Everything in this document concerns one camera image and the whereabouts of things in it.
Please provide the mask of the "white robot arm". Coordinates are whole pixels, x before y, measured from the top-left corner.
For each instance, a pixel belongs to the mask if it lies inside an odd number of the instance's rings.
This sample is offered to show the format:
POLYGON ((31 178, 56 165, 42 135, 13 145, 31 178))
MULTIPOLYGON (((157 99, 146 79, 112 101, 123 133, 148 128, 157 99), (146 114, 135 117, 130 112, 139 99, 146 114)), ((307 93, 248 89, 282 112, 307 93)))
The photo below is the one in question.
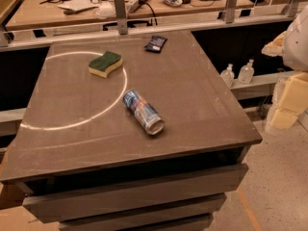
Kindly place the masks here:
POLYGON ((283 64, 296 71, 286 81, 276 84, 268 115, 269 126, 289 129, 308 109, 308 6, 286 31, 263 47, 262 53, 281 56, 283 64))

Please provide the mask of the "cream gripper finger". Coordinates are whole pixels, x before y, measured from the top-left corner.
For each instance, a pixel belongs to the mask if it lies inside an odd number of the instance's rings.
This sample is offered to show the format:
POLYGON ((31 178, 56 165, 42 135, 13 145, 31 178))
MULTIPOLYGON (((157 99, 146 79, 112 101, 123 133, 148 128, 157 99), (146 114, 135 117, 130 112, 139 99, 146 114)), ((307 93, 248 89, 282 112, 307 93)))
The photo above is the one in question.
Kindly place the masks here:
POLYGON ((270 57, 282 56, 285 35, 286 32, 278 35, 262 48, 261 53, 270 57))
POLYGON ((269 126, 289 129, 308 109, 308 73, 301 72, 275 85, 272 106, 269 109, 269 126))

